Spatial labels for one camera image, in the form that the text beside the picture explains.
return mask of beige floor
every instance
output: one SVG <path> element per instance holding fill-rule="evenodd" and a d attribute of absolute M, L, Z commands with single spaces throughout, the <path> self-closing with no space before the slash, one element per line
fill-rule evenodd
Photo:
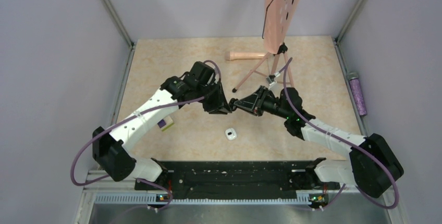
<path fill-rule="evenodd" d="M 359 133 L 349 94 L 330 36 L 290 36 L 286 38 L 295 88 L 304 109 L 325 123 Z M 211 59 L 222 72 L 229 101 L 254 92 L 265 80 L 253 74 L 233 94 L 231 89 L 258 60 L 225 61 L 225 51 L 264 51 L 261 38 L 205 38 L 139 40 L 122 100 L 119 120 L 149 99 L 165 79 L 180 76 L 195 61 Z M 273 60 L 259 71 L 268 73 Z M 279 95 L 281 86 L 272 89 Z M 134 153 L 159 160 L 306 160 L 339 158 L 315 144 L 292 137 L 284 119 L 265 114 L 253 117 L 237 110 L 233 114 L 208 115 L 202 105 L 187 105 L 171 115 L 175 125 L 165 132 L 153 128 L 135 146 Z M 227 128 L 235 128 L 238 138 L 229 141 Z"/>

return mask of white small object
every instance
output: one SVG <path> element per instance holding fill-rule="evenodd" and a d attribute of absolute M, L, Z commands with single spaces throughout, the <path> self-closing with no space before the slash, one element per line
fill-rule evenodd
<path fill-rule="evenodd" d="M 229 139 L 229 140 L 234 140 L 237 137 L 236 131 L 233 128 L 227 129 L 225 133 L 226 133 L 227 139 Z"/>

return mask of pink board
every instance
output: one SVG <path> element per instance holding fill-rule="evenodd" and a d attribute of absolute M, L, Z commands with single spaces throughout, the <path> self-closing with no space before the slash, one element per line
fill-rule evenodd
<path fill-rule="evenodd" d="M 299 0 L 265 0 L 264 13 L 268 5 L 267 16 L 264 26 L 264 47 L 272 53 L 278 53 L 278 49 L 284 42 L 291 19 L 296 10 Z"/>

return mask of metal corner post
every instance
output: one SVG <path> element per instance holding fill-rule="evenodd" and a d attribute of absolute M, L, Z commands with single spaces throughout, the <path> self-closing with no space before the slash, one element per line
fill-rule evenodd
<path fill-rule="evenodd" d="M 111 0 L 101 0 L 103 2 L 103 5 L 107 12 L 109 13 L 110 18 L 114 22 L 115 26 L 117 27 L 118 32 L 121 34 L 121 36 L 126 41 L 129 48 L 132 48 L 134 43 L 131 40 L 129 33 L 127 32 L 126 28 L 124 27 L 120 17 L 117 14 L 117 11 L 115 10 L 114 6 L 111 3 Z"/>
<path fill-rule="evenodd" d="M 133 60 L 133 56 L 135 54 L 135 47 L 136 47 L 136 45 L 134 45 L 132 47 L 132 49 L 130 50 L 129 57 L 126 62 L 126 67 L 124 70 L 123 78 L 121 80 L 121 84 L 120 84 L 120 87 L 118 90 L 117 101 L 115 102 L 115 108 L 112 112 L 112 118 L 111 118 L 110 125 L 116 124 L 117 120 L 118 120 L 118 115 L 120 113 L 121 103 L 123 101 L 124 91 L 126 89 L 127 79 L 129 78 L 130 67 L 132 66 L 132 60 Z"/>
<path fill-rule="evenodd" d="M 347 18 L 346 22 L 344 23 L 342 29 L 339 32 L 339 35 L 336 37 L 335 41 L 336 44 L 339 46 L 342 39 L 344 38 L 345 34 L 347 33 L 349 27 L 351 26 L 351 24 L 354 22 L 354 20 L 356 19 L 356 15 L 358 14 L 358 12 L 361 10 L 361 8 L 363 7 L 364 3 L 366 0 L 358 0 L 355 4 L 355 6 L 353 7 L 353 10 L 351 11 L 349 17 Z"/>

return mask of cable tie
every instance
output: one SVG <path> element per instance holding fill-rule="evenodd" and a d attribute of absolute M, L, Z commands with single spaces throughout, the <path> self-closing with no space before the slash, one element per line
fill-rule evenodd
<path fill-rule="evenodd" d="M 135 110 L 132 114 L 134 114 L 138 119 L 140 119 L 140 121 L 142 122 L 143 129 L 147 133 L 148 132 L 148 128 L 146 126 L 147 121 L 144 115 L 142 115 L 141 112 L 138 110 Z"/>
<path fill-rule="evenodd" d="M 328 131 L 328 128 L 327 128 L 327 130 L 326 130 L 326 132 L 325 132 L 325 141 L 326 141 L 326 143 L 327 143 L 327 147 L 328 147 L 329 149 L 332 148 L 331 145 L 330 145 L 330 138 L 331 138 L 331 137 L 332 137 L 332 133 L 329 132 L 329 131 Z"/>

